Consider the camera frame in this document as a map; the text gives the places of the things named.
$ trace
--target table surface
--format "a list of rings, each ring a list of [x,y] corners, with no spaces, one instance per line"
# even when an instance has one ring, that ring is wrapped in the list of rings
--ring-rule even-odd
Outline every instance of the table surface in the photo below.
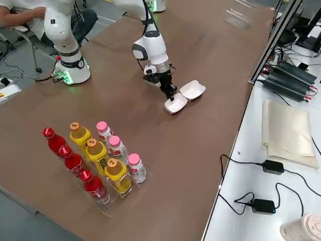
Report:
[[[311,32],[312,36],[317,37],[320,33],[319,27],[315,27]],[[293,45],[295,51],[290,58],[296,58],[296,66],[302,61],[305,64],[321,64],[321,57],[309,58],[300,56],[314,56],[316,53]],[[320,65],[308,67],[308,72],[317,76],[315,86],[321,89],[321,71]],[[232,156],[240,162],[264,162],[267,159],[266,149],[262,146],[262,107],[265,99],[273,99],[279,103],[284,101],[277,95],[262,88],[262,83],[256,82],[245,111],[244,119],[236,139]],[[310,126],[313,139],[317,146],[321,147],[321,128],[319,121],[321,119],[321,95],[316,95],[310,103],[298,103],[285,97],[285,100],[292,106],[309,111]],[[321,166],[321,156],[314,147],[316,158]],[[293,172],[300,173],[305,177],[309,186],[317,193],[321,193],[321,169],[313,169],[292,162],[283,162],[284,168]],[[242,205],[233,203],[233,200],[243,196],[247,192],[254,192],[256,198],[273,200],[277,205],[277,192],[275,184],[280,182],[294,189],[301,197],[305,213],[316,213],[321,215],[321,199],[313,194],[305,185],[304,181],[297,175],[284,173],[280,176],[262,172],[261,167],[253,165],[239,165],[229,162],[226,170],[226,176],[222,185],[220,194],[232,204],[238,212],[243,210]],[[284,241],[279,228],[283,223],[300,218],[300,202],[298,197],[291,191],[280,187],[281,206],[273,216],[266,216],[253,213],[248,208],[242,216],[236,215],[229,206],[218,197],[215,201],[214,209],[207,229],[204,233],[204,240],[239,240],[239,241]]]
[[[200,240],[218,183],[218,157],[233,145],[252,86],[247,83],[268,38],[273,12],[248,10],[241,31],[224,22],[235,1],[169,1],[155,16],[177,68],[178,87],[197,79],[204,95],[176,114],[146,85],[131,45],[143,26],[124,17],[84,46],[92,77],[78,86],[39,83],[0,106],[0,184],[85,240]],[[77,121],[98,137],[107,121],[152,172],[107,218],[66,175],[41,132],[69,140]]]

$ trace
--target power adapter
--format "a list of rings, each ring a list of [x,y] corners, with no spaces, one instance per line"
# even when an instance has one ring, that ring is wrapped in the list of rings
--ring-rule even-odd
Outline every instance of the power adapter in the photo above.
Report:
[[[281,175],[284,172],[284,166],[281,162],[265,160],[265,162],[262,163],[262,168],[263,172],[275,175]]]
[[[254,213],[272,215],[276,212],[274,202],[271,200],[256,198],[253,200],[253,203],[251,203],[251,207]]]

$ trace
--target pink cap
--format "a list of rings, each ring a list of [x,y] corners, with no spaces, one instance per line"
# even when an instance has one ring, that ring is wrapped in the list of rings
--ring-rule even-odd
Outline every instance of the pink cap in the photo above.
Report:
[[[131,165],[137,165],[139,163],[139,161],[140,161],[140,157],[136,153],[130,154],[129,157],[128,157],[128,162]]]
[[[109,144],[112,147],[118,147],[120,145],[120,138],[118,136],[112,136],[109,138]]]
[[[105,132],[108,129],[106,122],[98,122],[96,128],[99,132]]]

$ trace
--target white cup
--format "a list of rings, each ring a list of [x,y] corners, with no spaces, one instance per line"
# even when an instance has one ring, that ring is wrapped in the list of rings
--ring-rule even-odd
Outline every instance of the white cup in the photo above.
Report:
[[[286,241],[321,241],[321,216],[308,213],[296,221],[282,224],[280,232]]]

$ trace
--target person's arm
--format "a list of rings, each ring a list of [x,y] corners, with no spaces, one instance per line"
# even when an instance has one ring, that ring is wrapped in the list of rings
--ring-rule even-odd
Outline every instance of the person's arm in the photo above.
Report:
[[[39,7],[19,14],[11,14],[7,7],[0,6],[0,23],[3,27],[16,27],[23,25],[31,19],[45,18],[45,8]]]

